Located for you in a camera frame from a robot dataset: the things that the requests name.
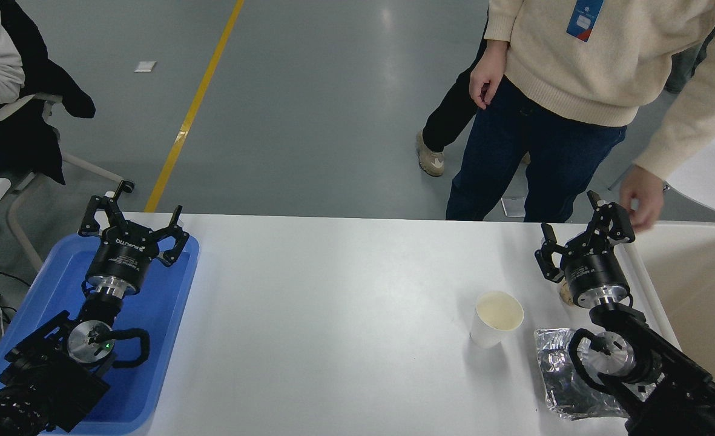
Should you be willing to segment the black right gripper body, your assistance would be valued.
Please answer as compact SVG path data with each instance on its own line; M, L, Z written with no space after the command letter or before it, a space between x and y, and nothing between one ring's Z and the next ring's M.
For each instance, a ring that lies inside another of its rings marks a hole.
M560 268L560 300L568 305L618 303L631 297L625 273L615 256L615 247L589 248L589 251L567 249Z

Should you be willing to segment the standing person's right hand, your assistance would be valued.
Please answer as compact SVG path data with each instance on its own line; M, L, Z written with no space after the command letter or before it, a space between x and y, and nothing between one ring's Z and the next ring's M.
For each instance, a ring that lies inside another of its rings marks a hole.
M470 97L480 110L491 104L505 73L507 41L487 41L486 49L470 73Z

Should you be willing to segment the standing person's left hand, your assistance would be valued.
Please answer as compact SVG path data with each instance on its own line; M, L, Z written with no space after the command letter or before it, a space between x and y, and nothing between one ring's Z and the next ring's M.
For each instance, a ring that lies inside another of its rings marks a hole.
M639 165L632 165L621 181L619 203L635 232L648 231L664 208L664 181Z

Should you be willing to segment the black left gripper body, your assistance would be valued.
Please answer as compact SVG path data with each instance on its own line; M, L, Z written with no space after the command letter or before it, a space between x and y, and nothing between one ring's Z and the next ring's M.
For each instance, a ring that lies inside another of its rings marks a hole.
M93 287L116 280L125 284L125 292L139 292L152 260L160 254L161 239L144 226L133 224L123 230L111 226L102 231L100 246L86 273Z

